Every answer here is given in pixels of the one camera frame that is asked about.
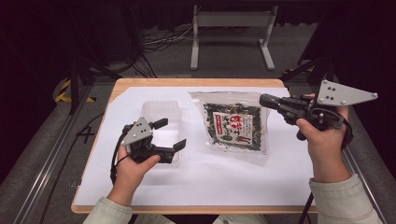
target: sleeve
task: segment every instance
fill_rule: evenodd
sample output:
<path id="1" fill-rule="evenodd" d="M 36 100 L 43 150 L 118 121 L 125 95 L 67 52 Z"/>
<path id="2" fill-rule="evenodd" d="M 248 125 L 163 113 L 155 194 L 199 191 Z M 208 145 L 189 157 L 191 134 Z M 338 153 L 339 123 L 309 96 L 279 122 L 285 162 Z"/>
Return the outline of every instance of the sleeve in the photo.
<path id="1" fill-rule="evenodd" d="M 128 223 L 132 217 L 132 208 L 125 207 L 102 197 L 85 219 L 84 223 Z"/>
<path id="2" fill-rule="evenodd" d="M 311 179 L 309 185 L 317 204 L 318 223 L 382 223 L 358 175 L 331 184 L 317 183 Z"/>

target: plastic bag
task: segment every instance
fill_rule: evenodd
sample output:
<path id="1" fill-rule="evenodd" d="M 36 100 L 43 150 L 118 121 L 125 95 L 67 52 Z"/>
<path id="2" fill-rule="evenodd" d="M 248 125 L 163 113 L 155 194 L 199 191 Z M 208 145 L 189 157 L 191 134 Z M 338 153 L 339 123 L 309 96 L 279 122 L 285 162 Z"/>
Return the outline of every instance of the plastic bag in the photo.
<path id="1" fill-rule="evenodd" d="M 270 110 L 260 105 L 260 93 L 195 91 L 190 95 L 203 116 L 206 144 L 211 149 L 263 164 Z"/>

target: clear plastic container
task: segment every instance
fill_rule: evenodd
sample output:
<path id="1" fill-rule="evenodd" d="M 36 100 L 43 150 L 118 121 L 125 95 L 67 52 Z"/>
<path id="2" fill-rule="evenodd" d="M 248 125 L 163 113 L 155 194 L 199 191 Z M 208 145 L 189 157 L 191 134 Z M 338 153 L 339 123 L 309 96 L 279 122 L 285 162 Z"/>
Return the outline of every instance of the clear plastic container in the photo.
<path id="1" fill-rule="evenodd" d="M 142 114 L 147 122 L 155 122 L 159 119 L 168 119 L 168 124 L 160 129 L 153 130 L 152 144 L 157 147 L 173 147 L 181 139 L 181 111 L 177 101 L 147 101 L 142 105 Z M 159 163 L 158 168 L 177 167 L 181 152 L 175 153 L 171 164 Z"/>

